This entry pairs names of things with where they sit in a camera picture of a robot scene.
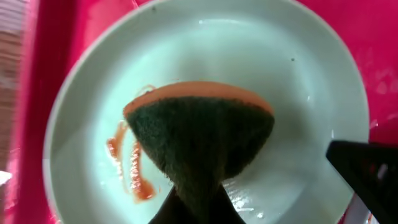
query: tray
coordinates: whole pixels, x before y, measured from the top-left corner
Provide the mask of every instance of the tray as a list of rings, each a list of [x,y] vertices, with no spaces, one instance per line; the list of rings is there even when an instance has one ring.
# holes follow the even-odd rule
[[[47,205],[42,180],[42,148],[52,103],[69,69],[87,46],[114,21],[145,2],[29,1],[17,122],[7,165],[13,178],[6,188],[5,224],[58,222]],[[398,2],[300,2],[324,18],[349,47],[368,95],[370,140],[398,145]],[[353,199],[352,204],[356,203],[360,204],[358,198]],[[358,214],[361,216],[355,220],[365,219],[363,210]]]

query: white plate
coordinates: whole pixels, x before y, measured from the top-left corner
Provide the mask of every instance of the white plate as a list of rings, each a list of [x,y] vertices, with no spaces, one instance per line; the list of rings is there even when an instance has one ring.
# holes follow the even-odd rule
[[[351,189],[325,159],[333,138],[368,139],[359,72],[339,37],[294,1],[155,1],[123,17],[69,74],[44,152],[47,197],[65,224],[145,224],[171,184],[144,158],[161,193],[134,203],[105,149],[122,108],[145,85],[188,80],[263,96],[275,128],[256,160],[226,183],[247,223],[336,223]],[[132,134],[124,142],[128,154]]]

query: plate rim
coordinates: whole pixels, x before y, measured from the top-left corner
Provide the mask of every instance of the plate rim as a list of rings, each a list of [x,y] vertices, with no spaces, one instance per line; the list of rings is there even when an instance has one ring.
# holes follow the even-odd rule
[[[58,210],[57,206],[57,201],[55,199],[55,194],[53,191],[53,186],[52,186],[52,171],[50,167],[50,161],[51,161],[51,155],[52,155],[52,144],[53,144],[53,134],[55,130],[55,125],[57,123],[57,118],[58,114],[60,111],[60,107],[63,104],[63,101],[65,99],[65,96],[67,95],[67,92],[69,90],[69,87],[75,80],[77,74],[79,73],[80,68],[84,65],[84,63],[87,61],[87,59],[93,54],[93,52],[115,31],[117,31],[124,23],[127,21],[130,21],[131,19],[139,16],[141,13],[143,13],[146,10],[150,10],[152,7],[162,4],[165,2],[169,1],[174,1],[174,0],[150,0],[149,2],[146,2],[139,6],[136,9],[133,9],[132,11],[128,12],[124,16],[120,17],[116,22],[111,24],[102,34],[100,34],[94,41],[91,43],[86,50],[83,51],[83,53],[80,55],[79,59],[75,62],[75,64],[72,66],[70,71],[68,72],[68,75],[65,77],[58,93],[57,97],[54,99],[53,106],[50,112],[49,119],[47,121],[47,126],[45,130],[45,137],[44,137],[44,148],[43,148],[43,154],[42,154],[42,174],[43,174],[43,182],[44,182],[44,190],[45,190],[45,196],[47,199],[47,202],[49,204],[50,211],[54,214],[56,214],[57,218],[63,222],[62,214]],[[324,29],[327,30],[327,32],[337,41],[339,44],[342,46],[342,51],[344,54],[347,56],[347,59],[349,60],[349,63],[353,66],[353,70],[356,73],[356,76],[359,78],[360,82],[362,83],[362,88],[361,88],[361,95],[363,96],[364,100],[364,105],[366,106],[366,110],[363,111],[363,115],[367,117],[367,126],[368,129],[366,130],[367,132],[367,139],[369,138],[369,101],[368,101],[368,96],[366,94],[365,86],[364,86],[364,80],[363,77],[359,71],[359,68],[349,51],[349,48],[343,41],[343,39],[337,34],[337,32],[323,19],[321,18],[316,12],[312,11],[308,7],[306,7],[304,4],[301,2],[295,1],[295,0],[265,0],[265,1],[283,1],[286,3],[289,3],[296,7],[298,10],[302,11],[302,13],[309,15],[312,17],[314,20],[316,20]]]

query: red sauce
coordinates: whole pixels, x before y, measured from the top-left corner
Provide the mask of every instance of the red sauce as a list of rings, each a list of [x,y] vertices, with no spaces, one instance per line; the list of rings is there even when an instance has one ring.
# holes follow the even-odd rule
[[[124,135],[127,131],[127,124],[121,121],[118,125],[114,137],[109,138],[106,141],[109,153],[112,158],[117,162],[118,173],[121,182],[123,183],[124,191],[129,193],[126,184],[124,183],[124,172],[122,164],[122,143],[124,140]],[[155,196],[155,190],[148,180],[141,176],[141,147],[138,142],[134,144],[134,148],[131,153],[131,168],[130,168],[130,189],[132,193],[136,196],[136,201],[140,202],[143,200],[148,200]]]

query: sponge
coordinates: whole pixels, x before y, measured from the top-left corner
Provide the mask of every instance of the sponge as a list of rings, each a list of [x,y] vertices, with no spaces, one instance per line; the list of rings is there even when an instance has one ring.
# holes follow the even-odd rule
[[[200,223],[209,222],[221,182],[242,172],[271,134],[271,107],[258,99],[235,86],[189,82],[154,90],[124,110],[143,150]]]

